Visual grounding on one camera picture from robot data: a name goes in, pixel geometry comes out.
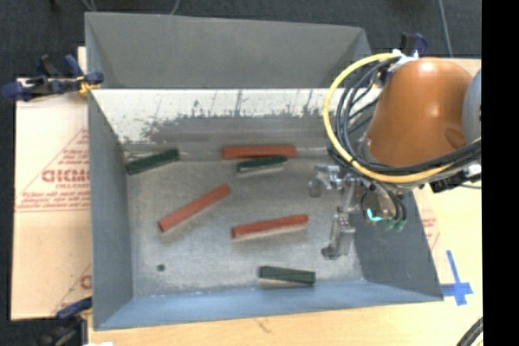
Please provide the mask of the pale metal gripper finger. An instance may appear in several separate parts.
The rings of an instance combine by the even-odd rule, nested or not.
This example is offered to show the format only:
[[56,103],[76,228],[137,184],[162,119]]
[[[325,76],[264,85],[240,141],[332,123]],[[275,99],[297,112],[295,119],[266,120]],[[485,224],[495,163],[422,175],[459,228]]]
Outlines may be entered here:
[[356,228],[350,223],[350,216],[337,213],[332,220],[328,244],[321,250],[327,260],[336,260],[350,253]]
[[309,181],[311,197],[320,197],[325,190],[343,190],[344,178],[341,167],[337,164],[316,164],[314,175]]

